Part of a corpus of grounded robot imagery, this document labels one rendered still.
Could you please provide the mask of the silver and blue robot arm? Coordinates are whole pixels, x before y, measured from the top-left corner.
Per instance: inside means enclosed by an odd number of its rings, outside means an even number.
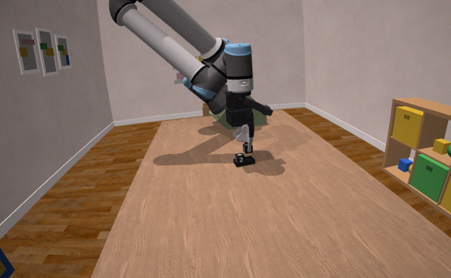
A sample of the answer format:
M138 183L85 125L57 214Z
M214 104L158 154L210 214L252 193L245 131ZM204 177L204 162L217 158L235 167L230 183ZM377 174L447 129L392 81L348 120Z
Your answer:
M196 48L203 61L138 12L136 1ZM227 45L231 44L227 39L215 38L175 0L109 0L109 11L117 25L126 26L184 75L184 86L203 100L214 115L227 108L225 93L254 89L251 45Z

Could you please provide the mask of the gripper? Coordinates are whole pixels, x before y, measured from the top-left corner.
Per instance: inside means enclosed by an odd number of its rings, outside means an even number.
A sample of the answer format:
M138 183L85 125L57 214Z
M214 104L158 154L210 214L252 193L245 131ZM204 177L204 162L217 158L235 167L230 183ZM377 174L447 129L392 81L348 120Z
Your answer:
M233 137L239 142L247 144L248 152L252 147L254 137L254 114L251 107L244 105L246 96L251 95L251 91L245 93L226 93L226 121L232 127L238 127L233 133ZM232 112L231 112L232 111Z

